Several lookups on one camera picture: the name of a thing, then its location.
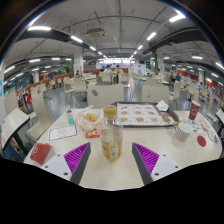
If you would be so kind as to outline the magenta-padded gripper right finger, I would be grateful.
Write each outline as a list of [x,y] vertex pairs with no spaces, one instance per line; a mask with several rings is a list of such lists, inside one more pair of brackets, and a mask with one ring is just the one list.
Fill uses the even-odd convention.
[[159,155],[137,143],[132,144],[132,154],[145,185],[182,169],[182,167],[168,155]]

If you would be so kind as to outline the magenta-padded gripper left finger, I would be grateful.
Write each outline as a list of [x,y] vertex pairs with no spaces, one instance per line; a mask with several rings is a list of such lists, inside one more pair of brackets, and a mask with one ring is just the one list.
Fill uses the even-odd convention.
[[65,180],[79,184],[90,153],[91,145],[87,142],[65,155],[56,154],[42,166],[42,169]]

